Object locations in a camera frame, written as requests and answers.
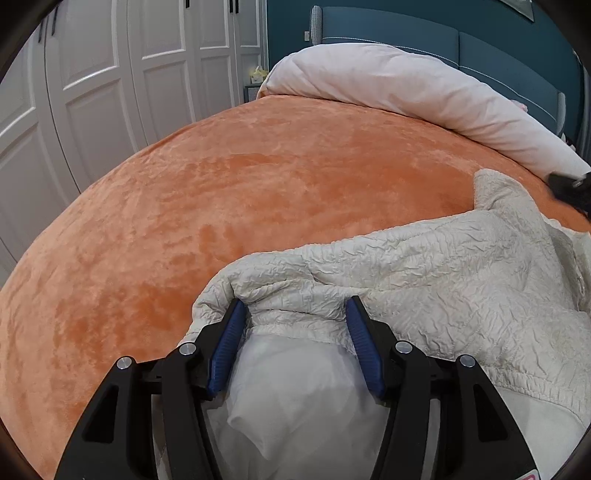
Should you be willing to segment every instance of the white quilted blanket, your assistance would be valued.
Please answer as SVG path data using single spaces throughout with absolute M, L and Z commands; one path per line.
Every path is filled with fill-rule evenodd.
M 396 205 L 384 205 L 396 208 Z M 250 333 L 354 348 L 344 301 L 427 355 L 473 355 L 493 383 L 591 421 L 589 234 L 546 220 L 515 180 L 475 175 L 475 209 L 334 242 L 252 254 L 221 270 L 182 340 L 236 296 Z

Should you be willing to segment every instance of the upholstered headboard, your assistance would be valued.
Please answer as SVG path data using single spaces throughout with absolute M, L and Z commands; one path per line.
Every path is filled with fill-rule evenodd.
M 561 135 L 566 98 L 538 73 L 505 52 L 455 28 L 408 15 L 352 7 L 314 6 L 312 45 L 366 42 L 439 58 L 528 107 L 528 113 Z

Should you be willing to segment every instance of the orange bedspread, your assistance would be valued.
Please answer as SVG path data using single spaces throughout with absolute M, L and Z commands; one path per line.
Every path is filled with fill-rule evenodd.
M 183 128 L 88 188 L 0 291 L 0 417 L 52 478 L 113 362 L 173 349 L 226 264 L 465 212 L 481 167 L 589 228 L 512 160 L 393 113 L 271 96 Z

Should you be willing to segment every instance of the wardrobe door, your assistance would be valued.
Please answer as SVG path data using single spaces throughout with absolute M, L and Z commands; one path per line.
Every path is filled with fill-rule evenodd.
M 267 29 L 263 0 L 233 1 L 238 86 L 242 90 L 251 82 L 250 74 L 258 65 L 267 66 Z
M 0 248 L 16 260 L 79 195 L 51 117 L 44 34 L 38 27 L 0 83 Z M 6 255 L 0 263 L 10 266 Z
M 47 89 L 80 191 L 147 145 L 127 31 L 126 0 L 64 0 L 49 16 Z
M 131 69 L 149 144 L 203 117 L 190 8 L 186 0 L 128 4 Z
M 204 116 L 239 105 L 234 0 L 190 0 L 195 66 Z

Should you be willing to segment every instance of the white pillow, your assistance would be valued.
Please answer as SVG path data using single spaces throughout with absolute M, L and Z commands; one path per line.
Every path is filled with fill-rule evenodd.
M 337 43 L 282 59 L 258 97 L 338 100 L 420 118 L 491 147 L 542 179 L 591 167 L 537 120 L 482 83 L 427 55 L 379 44 Z
M 549 480 L 585 426 L 563 407 L 504 388 L 499 392 L 542 480 Z M 371 476 L 388 413 L 370 395 L 357 359 L 344 348 L 251 335 L 238 353 L 225 402 L 207 416 L 226 480 L 359 480 Z M 438 417 L 434 413 L 431 419 Z M 437 428 L 427 442 L 425 478 Z

